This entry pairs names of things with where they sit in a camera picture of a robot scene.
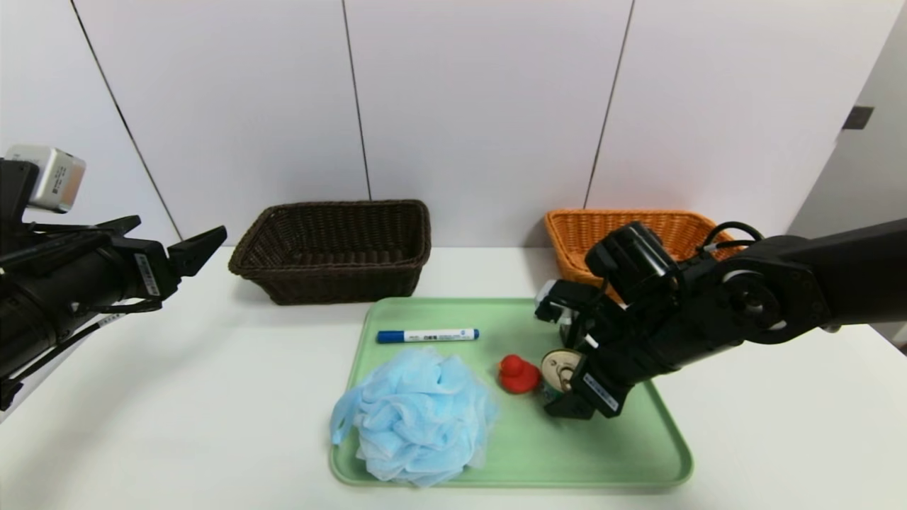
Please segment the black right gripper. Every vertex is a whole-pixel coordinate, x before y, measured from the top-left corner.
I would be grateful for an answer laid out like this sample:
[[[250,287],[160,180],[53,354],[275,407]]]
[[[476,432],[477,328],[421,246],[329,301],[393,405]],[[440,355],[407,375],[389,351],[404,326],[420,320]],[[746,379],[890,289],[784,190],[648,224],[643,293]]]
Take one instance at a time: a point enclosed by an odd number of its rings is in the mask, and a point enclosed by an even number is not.
[[[607,419],[619,416],[636,387],[647,384],[633,351],[626,346],[574,346],[579,355],[564,393],[547,392],[544,411],[555,419],[590,420],[598,411]]]

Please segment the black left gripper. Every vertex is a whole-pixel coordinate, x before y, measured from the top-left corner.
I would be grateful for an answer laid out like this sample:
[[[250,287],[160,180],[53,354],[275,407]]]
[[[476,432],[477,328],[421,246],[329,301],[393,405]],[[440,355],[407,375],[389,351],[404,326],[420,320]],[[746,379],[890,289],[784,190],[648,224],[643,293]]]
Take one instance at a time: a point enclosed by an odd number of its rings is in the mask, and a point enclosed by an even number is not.
[[[168,246],[124,237],[142,224],[139,215],[98,223],[101,235],[78,235],[71,244],[16,269],[16,348],[44,351],[94,317],[130,298],[162,302],[194,277],[226,242],[221,225]]]

